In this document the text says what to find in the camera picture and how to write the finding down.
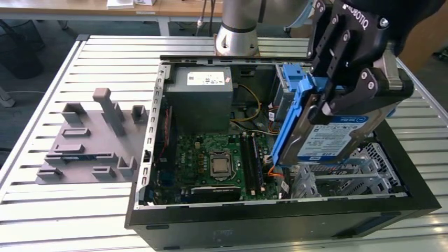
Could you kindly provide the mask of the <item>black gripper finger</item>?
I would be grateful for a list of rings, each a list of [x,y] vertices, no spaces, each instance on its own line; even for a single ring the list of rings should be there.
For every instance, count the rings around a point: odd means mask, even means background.
[[[312,36],[308,45],[308,59],[312,61],[311,74],[315,77],[347,79],[348,41],[343,40],[348,31],[348,12],[343,5],[349,1],[316,1],[312,15]]]
[[[381,112],[384,118],[413,93],[413,82],[397,67],[391,51],[383,53],[372,66],[355,72],[328,73],[323,82],[316,107],[307,116],[313,125],[328,125],[340,115],[363,116],[369,112]]]

